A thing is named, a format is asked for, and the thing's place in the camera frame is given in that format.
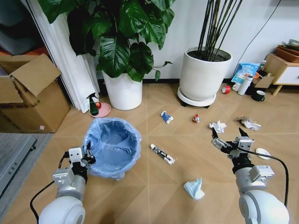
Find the mug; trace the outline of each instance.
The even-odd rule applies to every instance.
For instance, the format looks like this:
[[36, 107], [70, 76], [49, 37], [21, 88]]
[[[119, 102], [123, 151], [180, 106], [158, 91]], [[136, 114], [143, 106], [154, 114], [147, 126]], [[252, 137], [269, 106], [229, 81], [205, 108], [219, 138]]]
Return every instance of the mug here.
[[264, 101], [266, 93], [263, 91], [256, 91], [254, 94], [251, 95], [251, 98], [255, 101]]
[[234, 85], [233, 85], [233, 90], [238, 92], [240, 86], [241, 86], [240, 83], [236, 83], [236, 84], [234, 84]]

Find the dark green mug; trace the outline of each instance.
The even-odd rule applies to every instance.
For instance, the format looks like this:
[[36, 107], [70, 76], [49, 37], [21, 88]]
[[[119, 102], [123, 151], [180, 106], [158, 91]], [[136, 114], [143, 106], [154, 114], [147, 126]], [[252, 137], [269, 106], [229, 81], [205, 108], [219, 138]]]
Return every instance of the dark green mug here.
[[266, 93], [263, 91], [256, 91], [254, 94], [251, 95], [251, 98], [255, 101], [264, 101]]

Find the white flower pot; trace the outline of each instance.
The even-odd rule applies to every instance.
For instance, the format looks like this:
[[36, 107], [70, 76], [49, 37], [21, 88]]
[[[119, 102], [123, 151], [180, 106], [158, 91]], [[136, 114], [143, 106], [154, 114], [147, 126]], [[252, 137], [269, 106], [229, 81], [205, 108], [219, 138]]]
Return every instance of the white flower pot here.
[[205, 101], [212, 99], [219, 90], [224, 76], [229, 69], [232, 56], [219, 50], [218, 54], [226, 58], [223, 62], [206, 62], [193, 57], [187, 53], [197, 48], [191, 48], [184, 54], [180, 90], [193, 101]]
[[118, 110], [131, 110], [142, 102], [142, 81], [133, 81], [127, 73], [111, 78], [105, 72], [103, 77], [111, 105]]

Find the spray bottle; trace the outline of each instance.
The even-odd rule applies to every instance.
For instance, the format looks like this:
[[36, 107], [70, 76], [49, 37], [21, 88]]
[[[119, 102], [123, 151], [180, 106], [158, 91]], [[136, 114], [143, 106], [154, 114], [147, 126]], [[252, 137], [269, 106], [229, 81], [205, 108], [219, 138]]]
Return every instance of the spray bottle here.
[[89, 99], [89, 112], [91, 115], [96, 116], [99, 114], [99, 110], [97, 106], [95, 105], [95, 102], [93, 101], [93, 98], [97, 97], [95, 96], [95, 92], [90, 94], [86, 99]]

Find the trash can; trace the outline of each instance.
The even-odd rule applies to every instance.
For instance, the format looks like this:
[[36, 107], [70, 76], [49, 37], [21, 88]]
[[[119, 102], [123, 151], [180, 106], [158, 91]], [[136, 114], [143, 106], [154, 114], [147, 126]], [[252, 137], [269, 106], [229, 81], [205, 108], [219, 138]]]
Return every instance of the trash can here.
[[91, 143], [96, 162], [89, 174], [120, 180], [140, 158], [142, 137], [127, 121], [120, 118], [95, 118], [84, 140]]

